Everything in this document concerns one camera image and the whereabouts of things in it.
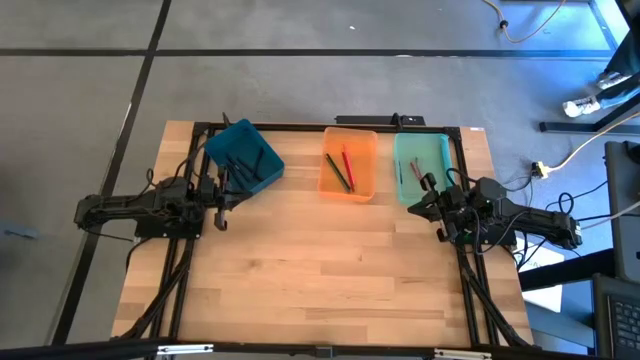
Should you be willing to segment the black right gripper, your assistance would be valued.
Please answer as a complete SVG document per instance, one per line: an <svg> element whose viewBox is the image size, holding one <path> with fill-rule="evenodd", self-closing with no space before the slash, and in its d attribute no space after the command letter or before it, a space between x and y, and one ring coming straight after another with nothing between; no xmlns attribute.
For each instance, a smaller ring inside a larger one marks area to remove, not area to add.
<svg viewBox="0 0 640 360"><path fill-rule="evenodd" d="M465 244L470 234L470 216L462 189L455 185L438 191L433 173L426 173L420 184L425 195L417 203L409 206L407 211L429 222L437 223L439 228L436 235L440 242Z"/></svg>

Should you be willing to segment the grey case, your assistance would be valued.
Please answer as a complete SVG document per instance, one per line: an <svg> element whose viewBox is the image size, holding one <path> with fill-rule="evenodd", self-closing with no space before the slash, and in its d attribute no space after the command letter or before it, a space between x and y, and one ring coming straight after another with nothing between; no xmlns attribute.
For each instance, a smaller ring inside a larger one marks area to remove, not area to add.
<svg viewBox="0 0 640 360"><path fill-rule="evenodd" d="M605 144L605 165L616 275L640 283L640 156L631 153L640 144L613 142Z"/></svg>

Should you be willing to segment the dark laptop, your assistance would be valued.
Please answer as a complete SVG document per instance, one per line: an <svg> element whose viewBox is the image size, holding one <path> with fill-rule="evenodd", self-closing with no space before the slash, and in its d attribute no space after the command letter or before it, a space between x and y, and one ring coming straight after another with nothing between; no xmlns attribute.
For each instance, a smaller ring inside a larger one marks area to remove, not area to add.
<svg viewBox="0 0 640 360"><path fill-rule="evenodd" d="M593 277L595 351L613 360L640 360L640 284Z"/></svg>

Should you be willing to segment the grey floor scrap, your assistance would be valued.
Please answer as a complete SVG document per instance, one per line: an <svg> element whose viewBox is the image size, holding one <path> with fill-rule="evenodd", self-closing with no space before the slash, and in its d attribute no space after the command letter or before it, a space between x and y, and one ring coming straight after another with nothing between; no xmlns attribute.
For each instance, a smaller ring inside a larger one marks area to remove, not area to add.
<svg viewBox="0 0 640 360"><path fill-rule="evenodd" d="M34 229L7 224L0 224L0 233L5 236L18 236L25 239L35 239L38 236L38 232Z"/></svg>

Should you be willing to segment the black overhead beam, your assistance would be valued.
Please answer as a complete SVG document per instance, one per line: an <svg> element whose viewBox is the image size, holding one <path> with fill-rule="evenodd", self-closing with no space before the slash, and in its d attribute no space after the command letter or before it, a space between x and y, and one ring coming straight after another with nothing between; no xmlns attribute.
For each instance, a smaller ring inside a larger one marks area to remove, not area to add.
<svg viewBox="0 0 640 360"><path fill-rule="evenodd" d="M308 355L318 359L336 356L394 356L434 360L435 348L491 353L493 360L613 360L598 356L552 352L537 347L478 345L471 348L388 347L346 345L278 345L243 343L180 343L170 338L119 339L105 342L48 345L0 350L0 360L132 360L157 356L160 345L213 344L211 353Z"/></svg>

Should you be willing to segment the white paper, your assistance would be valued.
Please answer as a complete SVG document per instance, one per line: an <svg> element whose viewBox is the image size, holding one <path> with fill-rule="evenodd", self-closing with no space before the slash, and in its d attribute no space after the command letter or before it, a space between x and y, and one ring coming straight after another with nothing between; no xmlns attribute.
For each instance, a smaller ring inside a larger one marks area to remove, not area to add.
<svg viewBox="0 0 640 360"><path fill-rule="evenodd" d="M530 250L533 257L531 259L526 258L525 264L518 271L523 273L529 270L535 270L547 265L554 265L564 261L564 256L553 250L549 250L545 247L538 248L532 243L529 243ZM562 285L554 285L548 288L541 288L537 290L527 290L523 292L523 297L526 302L537 305L542 308L546 308L555 313L561 312L562 302Z"/></svg>

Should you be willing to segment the black floor beam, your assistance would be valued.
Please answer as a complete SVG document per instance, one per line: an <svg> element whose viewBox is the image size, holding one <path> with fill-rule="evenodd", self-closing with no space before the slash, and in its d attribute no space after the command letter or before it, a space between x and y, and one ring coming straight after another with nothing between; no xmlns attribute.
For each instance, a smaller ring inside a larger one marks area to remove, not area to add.
<svg viewBox="0 0 640 360"><path fill-rule="evenodd" d="M519 274L523 292L591 279L595 274L615 276L613 249L602 250L552 265L545 265Z"/></svg>

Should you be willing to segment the blue plastic bin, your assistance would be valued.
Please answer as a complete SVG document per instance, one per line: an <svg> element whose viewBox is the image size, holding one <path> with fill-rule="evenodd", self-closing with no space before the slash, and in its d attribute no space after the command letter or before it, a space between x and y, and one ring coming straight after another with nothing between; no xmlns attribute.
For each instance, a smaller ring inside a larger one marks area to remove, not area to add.
<svg viewBox="0 0 640 360"><path fill-rule="evenodd" d="M240 158L253 168L261 147L264 148L264 156L261 160L259 174L264 181L259 182L253 178L253 181L248 183L241 176L246 191L255 195L283 176L285 164L251 122L243 119L216 134L206 143L205 151L218 167L226 166L229 171L226 154L229 154L234 162L236 158ZM229 173L230 188L241 191L230 171Z"/></svg>

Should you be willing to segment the teal translucent plastic bin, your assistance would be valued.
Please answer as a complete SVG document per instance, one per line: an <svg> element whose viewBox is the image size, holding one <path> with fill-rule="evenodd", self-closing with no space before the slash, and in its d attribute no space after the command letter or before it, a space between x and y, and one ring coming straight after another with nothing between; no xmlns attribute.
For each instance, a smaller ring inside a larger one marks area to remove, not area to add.
<svg viewBox="0 0 640 360"><path fill-rule="evenodd" d="M393 158L396 173L397 198L401 204L410 206L424 195L410 167L410 162L418 157L422 175L433 173L436 189L443 191L452 185L446 177L446 170L453 167L449 149L449 137L444 134L399 133L395 136ZM401 161L404 184L399 186L397 161Z"/></svg>

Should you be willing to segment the person's white shoe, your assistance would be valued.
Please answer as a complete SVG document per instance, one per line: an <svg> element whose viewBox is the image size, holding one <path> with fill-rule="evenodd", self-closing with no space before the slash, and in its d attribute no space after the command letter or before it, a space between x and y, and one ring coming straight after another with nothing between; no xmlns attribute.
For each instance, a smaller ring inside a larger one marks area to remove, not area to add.
<svg viewBox="0 0 640 360"><path fill-rule="evenodd" d="M566 116L577 118L582 115L589 115L601 109L601 105L595 96L589 96L576 100L566 101L562 104L562 109Z"/></svg>
<svg viewBox="0 0 640 360"><path fill-rule="evenodd" d="M622 75L618 72L603 72L598 76L596 86L601 90L606 90L625 81L626 79L628 79L628 76Z"/></svg>

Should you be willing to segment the silver bracket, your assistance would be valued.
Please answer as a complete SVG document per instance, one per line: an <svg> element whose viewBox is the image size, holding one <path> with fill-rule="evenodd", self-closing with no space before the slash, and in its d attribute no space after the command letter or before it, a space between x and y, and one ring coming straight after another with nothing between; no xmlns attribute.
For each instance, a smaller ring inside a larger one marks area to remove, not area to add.
<svg viewBox="0 0 640 360"><path fill-rule="evenodd" d="M213 344L184 344L184 345L160 345L157 347L157 356L177 356L184 354L211 353Z"/></svg>
<svg viewBox="0 0 640 360"><path fill-rule="evenodd" d="M435 348L434 360L493 360L491 353Z"/></svg>

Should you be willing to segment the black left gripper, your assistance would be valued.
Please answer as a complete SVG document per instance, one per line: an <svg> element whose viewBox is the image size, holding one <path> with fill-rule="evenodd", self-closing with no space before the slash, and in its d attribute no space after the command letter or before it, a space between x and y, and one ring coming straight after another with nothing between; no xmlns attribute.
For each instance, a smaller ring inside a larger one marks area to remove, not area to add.
<svg viewBox="0 0 640 360"><path fill-rule="evenodd" d="M217 169L218 182L211 177L201 180L201 198L207 209L215 209L214 225L220 231L226 231L228 223L225 217L227 210L233 210L252 197L250 191L229 190L229 171L226 166Z"/></svg>

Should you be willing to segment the orange translucent plastic bin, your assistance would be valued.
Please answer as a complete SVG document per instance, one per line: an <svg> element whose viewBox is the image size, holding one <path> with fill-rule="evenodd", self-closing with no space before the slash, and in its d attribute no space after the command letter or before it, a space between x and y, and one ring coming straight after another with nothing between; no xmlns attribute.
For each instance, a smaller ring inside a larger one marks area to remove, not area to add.
<svg viewBox="0 0 640 360"><path fill-rule="evenodd" d="M368 202L375 194L377 134L327 127L324 131L318 191L321 195Z"/></svg>

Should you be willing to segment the black desk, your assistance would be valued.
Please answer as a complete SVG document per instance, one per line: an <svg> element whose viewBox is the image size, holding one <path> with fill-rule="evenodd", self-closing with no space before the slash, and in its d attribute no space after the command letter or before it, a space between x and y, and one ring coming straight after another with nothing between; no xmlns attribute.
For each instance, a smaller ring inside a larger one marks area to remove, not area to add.
<svg viewBox="0 0 640 360"><path fill-rule="evenodd" d="M606 95L607 92L602 91L591 96L596 97L601 105L601 109L603 109ZM609 127L613 127L612 132L614 134L640 135L640 125L622 125L621 120L614 123L623 113L626 113L638 104L640 104L640 90L636 89L635 93L627 93L627 100L624 101L621 106L617 107L596 123L541 122L539 129L541 132L600 133Z"/></svg>

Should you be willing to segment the person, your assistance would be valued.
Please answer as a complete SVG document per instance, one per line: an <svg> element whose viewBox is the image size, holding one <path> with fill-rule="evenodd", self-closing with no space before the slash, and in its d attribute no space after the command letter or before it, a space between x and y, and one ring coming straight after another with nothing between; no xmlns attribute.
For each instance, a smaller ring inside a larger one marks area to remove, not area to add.
<svg viewBox="0 0 640 360"><path fill-rule="evenodd" d="M627 100L627 93L640 90L640 40L633 30L626 34L603 72L618 72L628 76L625 81L600 91L607 92L603 109L622 104Z"/></svg>

